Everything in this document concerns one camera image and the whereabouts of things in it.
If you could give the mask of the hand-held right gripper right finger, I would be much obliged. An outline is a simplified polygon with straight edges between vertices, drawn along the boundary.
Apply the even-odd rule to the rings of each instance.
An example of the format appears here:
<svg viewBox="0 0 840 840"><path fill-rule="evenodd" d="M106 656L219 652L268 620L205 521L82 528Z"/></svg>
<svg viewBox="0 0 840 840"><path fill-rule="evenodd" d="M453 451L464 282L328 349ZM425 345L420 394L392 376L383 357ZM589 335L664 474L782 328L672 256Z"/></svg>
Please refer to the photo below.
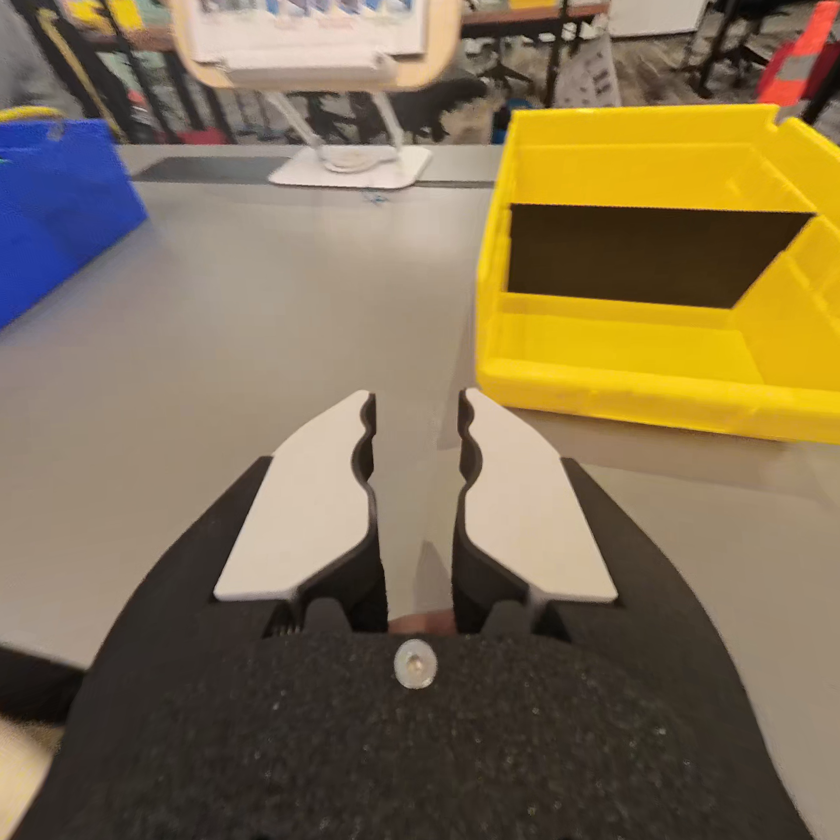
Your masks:
<svg viewBox="0 0 840 840"><path fill-rule="evenodd" d="M607 569L559 451L476 387L458 394L458 494L453 604L461 634L477 634L512 602L531 627L548 605L613 606Z"/></svg>

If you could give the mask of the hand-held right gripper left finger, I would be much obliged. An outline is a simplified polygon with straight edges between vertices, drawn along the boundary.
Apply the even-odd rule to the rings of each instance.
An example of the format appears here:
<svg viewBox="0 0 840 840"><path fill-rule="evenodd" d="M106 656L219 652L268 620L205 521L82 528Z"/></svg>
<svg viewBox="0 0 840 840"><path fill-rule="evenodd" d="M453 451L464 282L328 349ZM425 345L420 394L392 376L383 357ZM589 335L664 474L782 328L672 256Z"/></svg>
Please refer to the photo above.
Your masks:
<svg viewBox="0 0 840 840"><path fill-rule="evenodd" d="M280 444L217 579L217 601L281 602L302 614L332 599L355 631L386 631L375 432L375 394L355 391Z"/></svg>

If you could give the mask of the yellow plastic bin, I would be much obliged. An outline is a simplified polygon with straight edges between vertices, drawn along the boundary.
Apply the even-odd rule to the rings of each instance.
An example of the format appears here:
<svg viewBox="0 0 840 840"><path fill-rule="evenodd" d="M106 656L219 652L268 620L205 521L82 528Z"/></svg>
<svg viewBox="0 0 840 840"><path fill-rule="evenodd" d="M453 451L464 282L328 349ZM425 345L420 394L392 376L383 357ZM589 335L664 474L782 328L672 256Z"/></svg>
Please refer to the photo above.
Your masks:
<svg viewBox="0 0 840 840"><path fill-rule="evenodd" d="M518 111L476 281L476 377L505 406L838 444L838 147L762 105ZM803 211L732 309L511 293L516 203Z"/></svg>

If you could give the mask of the black bin divider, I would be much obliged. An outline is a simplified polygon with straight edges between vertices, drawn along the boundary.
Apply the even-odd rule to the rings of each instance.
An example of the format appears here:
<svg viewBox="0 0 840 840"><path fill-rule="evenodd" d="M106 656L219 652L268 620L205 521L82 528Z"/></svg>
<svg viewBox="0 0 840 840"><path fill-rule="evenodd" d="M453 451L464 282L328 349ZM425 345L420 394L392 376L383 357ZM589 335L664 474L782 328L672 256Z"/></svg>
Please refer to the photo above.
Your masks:
<svg viewBox="0 0 840 840"><path fill-rule="evenodd" d="M732 309L814 217L803 211L516 203L507 290Z"/></svg>

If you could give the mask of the white stand base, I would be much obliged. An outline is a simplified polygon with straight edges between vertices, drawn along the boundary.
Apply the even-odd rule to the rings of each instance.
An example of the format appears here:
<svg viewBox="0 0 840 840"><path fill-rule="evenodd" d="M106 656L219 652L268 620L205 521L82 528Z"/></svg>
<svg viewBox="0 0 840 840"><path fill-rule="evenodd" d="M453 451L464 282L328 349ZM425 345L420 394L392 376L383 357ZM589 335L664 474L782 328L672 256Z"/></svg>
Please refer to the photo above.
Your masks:
<svg viewBox="0 0 840 840"><path fill-rule="evenodd" d="M384 146L385 151L391 150L391 146L388 145L374 146ZM337 151L339 147L329 145L329 150ZM300 147L291 157L303 148L304 146ZM268 175L267 181L275 186L398 191L414 185L428 167L432 157L432 151L425 146L406 145L403 146L400 162L382 164L360 175L329 175L324 171L310 171L309 174L304 174L302 165L288 164L289 158Z"/></svg>

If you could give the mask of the beige trousers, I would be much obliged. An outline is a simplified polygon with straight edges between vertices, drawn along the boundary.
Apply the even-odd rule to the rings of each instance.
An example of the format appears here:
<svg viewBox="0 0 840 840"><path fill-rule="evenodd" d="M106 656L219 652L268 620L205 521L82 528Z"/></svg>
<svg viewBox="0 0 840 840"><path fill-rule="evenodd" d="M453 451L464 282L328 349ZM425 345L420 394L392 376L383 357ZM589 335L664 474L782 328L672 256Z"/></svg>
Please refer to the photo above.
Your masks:
<svg viewBox="0 0 840 840"><path fill-rule="evenodd" d="M10 838L43 785L65 728L1 717L1 838Z"/></svg>

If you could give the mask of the blue plastic bin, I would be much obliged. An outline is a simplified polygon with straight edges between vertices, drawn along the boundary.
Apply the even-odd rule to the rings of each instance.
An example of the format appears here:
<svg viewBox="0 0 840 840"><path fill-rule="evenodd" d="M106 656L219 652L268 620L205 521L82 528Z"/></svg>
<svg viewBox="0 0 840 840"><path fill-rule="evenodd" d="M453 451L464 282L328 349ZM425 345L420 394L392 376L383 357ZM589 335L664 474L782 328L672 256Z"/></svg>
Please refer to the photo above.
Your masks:
<svg viewBox="0 0 840 840"><path fill-rule="evenodd" d="M5 328L148 214L102 120L3 123L1 159Z"/></svg>

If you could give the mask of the orange striped traffic cone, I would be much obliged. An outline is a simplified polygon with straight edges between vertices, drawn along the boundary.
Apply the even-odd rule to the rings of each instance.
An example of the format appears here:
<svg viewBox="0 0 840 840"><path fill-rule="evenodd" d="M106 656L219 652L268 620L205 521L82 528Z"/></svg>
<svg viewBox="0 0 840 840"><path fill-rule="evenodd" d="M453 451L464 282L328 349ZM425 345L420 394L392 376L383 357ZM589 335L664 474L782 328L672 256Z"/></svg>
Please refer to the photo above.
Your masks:
<svg viewBox="0 0 840 840"><path fill-rule="evenodd" d="M779 108L811 103L839 58L839 2L819 2L795 40L784 42L766 66L756 90L761 104Z"/></svg>

